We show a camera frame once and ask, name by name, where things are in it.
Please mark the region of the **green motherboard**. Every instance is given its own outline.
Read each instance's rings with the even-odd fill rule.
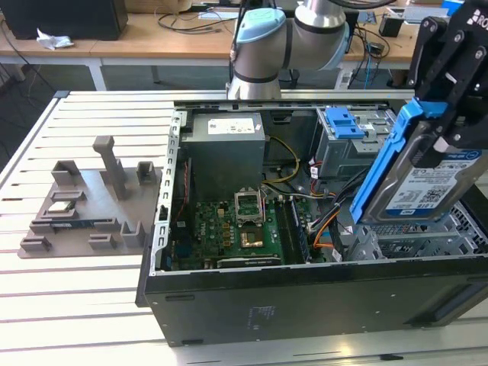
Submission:
[[[309,203],[296,201],[303,227],[312,220]],[[173,269],[217,268],[229,258],[269,258],[284,263],[276,201],[266,200],[261,223],[239,223],[234,201],[198,202],[194,209],[193,238],[175,243]],[[239,201],[239,215],[259,213],[256,201]]]

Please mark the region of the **motherboard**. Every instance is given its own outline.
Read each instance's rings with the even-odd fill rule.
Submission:
[[[306,200],[264,199],[255,191],[234,201],[197,202],[191,234],[174,242],[172,268],[304,263],[310,259],[305,229],[312,220]],[[303,244],[297,250],[290,247],[295,236]]]

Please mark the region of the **table leg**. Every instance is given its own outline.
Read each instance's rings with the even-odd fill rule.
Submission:
[[[106,91],[107,86],[105,84],[104,74],[101,71],[101,62],[98,59],[93,59],[88,67],[90,69],[91,78],[95,84],[97,91]]]
[[[352,73],[354,69],[349,66],[343,66],[339,70],[337,79],[335,81],[335,90],[347,90],[349,88],[349,83],[351,82]]]
[[[152,82],[159,84],[161,79],[159,78],[158,66],[151,66]]]

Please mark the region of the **gray power supply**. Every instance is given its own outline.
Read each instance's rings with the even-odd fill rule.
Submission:
[[[193,159],[198,200],[225,201],[242,188],[259,189],[265,152],[260,113],[195,114],[182,145]]]

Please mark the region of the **yellow cable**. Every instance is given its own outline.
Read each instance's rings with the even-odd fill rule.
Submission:
[[[300,169],[300,160],[298,159],[298,156],[297,154],[295,153],[295,151],[292,150],[292,148],[289,147],[289,145],[287,145],[282,139],[276,137],[276,136],[270,136],[269,137],[270,140],[276,140],[278,141],[281,145],[283,145],[284,147],[287,148],[287,150],[293,154],[293,157],[295,158],[295,170],[293,170],[293,172],[287,176],[287,177],[283,177],[283,178],[278,178],[278,179],[265,179],[264,181],[262,181],[263,183],[282,183],[283,181],[289,181],[290,179],[292,179],[295,175],[297,175],[298,173],[298,170]]]

